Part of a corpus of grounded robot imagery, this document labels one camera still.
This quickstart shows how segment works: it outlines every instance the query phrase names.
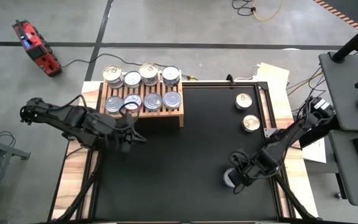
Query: black pole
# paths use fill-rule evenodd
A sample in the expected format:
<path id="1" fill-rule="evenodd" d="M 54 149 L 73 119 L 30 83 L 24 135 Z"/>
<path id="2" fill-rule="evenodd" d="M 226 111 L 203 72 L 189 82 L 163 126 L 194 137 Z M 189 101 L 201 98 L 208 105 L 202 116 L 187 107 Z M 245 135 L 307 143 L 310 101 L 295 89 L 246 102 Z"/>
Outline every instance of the black pole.
<path id="1" fill-rule="evenodd" d="M 331 59 L 336 63 L 341 63 L 353 50 L 358 48 L 358 34 L 348 41 L 341 49 L 339 49 Z"/>

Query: red power tool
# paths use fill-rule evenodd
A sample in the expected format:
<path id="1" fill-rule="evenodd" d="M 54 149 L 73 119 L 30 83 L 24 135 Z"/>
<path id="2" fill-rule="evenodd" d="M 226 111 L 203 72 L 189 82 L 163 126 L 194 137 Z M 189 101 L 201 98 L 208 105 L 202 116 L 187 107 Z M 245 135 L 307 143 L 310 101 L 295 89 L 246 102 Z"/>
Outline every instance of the red power tool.
<path id="1" fill-rule="evenodd" d="M 54 77 L 62 71 L 62 66 L 53 54 L 48 42 L 30 22 L 26 20 L 21 22 L 16 19 L 16 24 L 12 27 L 25 52 L 48 76 Z"/>

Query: wooden base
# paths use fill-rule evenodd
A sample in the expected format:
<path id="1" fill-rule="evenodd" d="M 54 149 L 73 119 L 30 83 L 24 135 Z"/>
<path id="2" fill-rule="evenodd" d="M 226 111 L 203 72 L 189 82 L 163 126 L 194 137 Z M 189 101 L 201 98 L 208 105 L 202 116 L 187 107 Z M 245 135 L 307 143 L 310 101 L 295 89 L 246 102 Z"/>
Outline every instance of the wooden base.
<path id="1" fill-rule="evenodd" d="M 139 118 L 178 116 L 179 117 L 179 126 L 181 128 L 183 128 L 183 126 L 184 126 L 184 120 L 183 120 L 184 109 L 183 109 L 183 90 L 182 90 L 181 80 L 179 81 L 177 86 L 174 86 L 174 87 L 166 86 L 164 84 L 164 82 L 162 81 L 161 72 L 158 72 L 158 83 L 156 86 L 146 86 L 143 83 L 141 83 L 139 85 L 139 87 L 137 87 L 137 88 L 129 88 L 124 85 L 123 87 L 120 87 L 118 89 L 112 89 L 108 85 L 107 81 L 105 80 L 103 83 L 100 112 L 107 113 L 104 106 L 105 106 L 106 100 L 110 96 L 119 96 L 122 99 L 124 99 L 127 95 L 129 95 L 131 93 L 135 93 L 135 94 L 140 95 L 140 97 L 142 98 L 142 103 L 143 103 L 144 97 L 147 96 L 149 93 L 157 93 L 161 97 L 163 97 L 166 93 L 168 93 L 170 91 L 175 91 L 175 92 L 179 93 L 179 95 L 181 96 L 181 105 L 178 109 L 170 110 L 163 104 L 159 111 L 150 112 L 144 106 L 142 106 L 140 109 Z M 121 117 L 120 114 L 110 114 L 110 115 L 114 118 Z"/>

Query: tin can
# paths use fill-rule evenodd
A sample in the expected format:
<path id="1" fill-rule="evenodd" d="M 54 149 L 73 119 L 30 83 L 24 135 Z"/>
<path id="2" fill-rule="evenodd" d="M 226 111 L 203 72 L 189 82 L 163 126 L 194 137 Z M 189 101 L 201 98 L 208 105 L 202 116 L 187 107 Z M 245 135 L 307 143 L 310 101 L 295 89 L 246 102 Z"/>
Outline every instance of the tin can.
<path id="1" fill-rule="evenodd" d="M 147 86 L 155 86 L 158 82 L 158 67 L 153 63 L 146 63 L 139 68 L 142 82 Z"/>
<path id="2" fill-rule="evenodd" d="M 112 96 L 106 100 L 104 108 L 109 114 L 118 114 L 121 107 L 124 105 L 124 100 L 119 96 Z"/>
<path id="3" fill-rule="evenodd" d="M 223 182 L 224 182 L 224 184 L 226 184 L 226 186 L 234 188 L 236 186 L 233 184 L 233 182 L 231 182 L 231 180 L 229 178 L 229 174 L 232 171 L 234 171 L 234 168 L 229 168 L 225 171 L 225 173 L 223 174 Z"/>
<path id="4" fill-rule="evenodd" d="M 156 93 L 149 93 L 143 99 L 143 105 L 147 108 L 147 110 L 156 112 L 160 110 L 162 106 L 162 97 Z"/>
<path id="5" fill-rule="evenodd" d="M 168 92 L 164 95 L 162 101 L 168 109 L 178 109 L 181 105 L 181 96 L 177 92 Z"/>
<path id="6" fill-rule="evenodd" d="M 129 88 L 137 88 L 139 87 L 140 79 L 141 77 L 139 72 L 136 71 L 128 72 L 124 78 L 125 85 L 127 85 Z"/>
<path id="7" fill-rule="evenodd" d="M 248 132 L 253 132 L 260 126 L 260 121 L 254 115 L 247 115 L 242 120 L 242 127 Z"/>
<path id="8" fill-rule="evenodd" d="M 252 104 L 252 98 L 246 93 L 240 93 L 236 97 L 236 107 L 245 110 Z"/>
<path id="9" fill-rule="evenodd" d="M 175 86 L 180 81 L 179 69 L 174 66 L 166 67 L 162 70 L 162 80 L 166 86 Z"/>
<path id="10" fill-rule="evenodd" d="M 133 103 L 125 105 L 125 109 L 130 110 L 130 111 L 137 110 L 138 108 L 140 108 L 142 106 L 142 98 L 138 94 L 133 93 L 133 94 L 127 95 L 124 99 L 124 104 L 129 103 L 129 102 L 133 102 Z"/>
<path id="11" fill-rule="evenodd" d="M 103 78 L 111 88 L 120 88 L 124 84 L 122 70 L 117 65 L 110 65 L 104 68 Z"/>

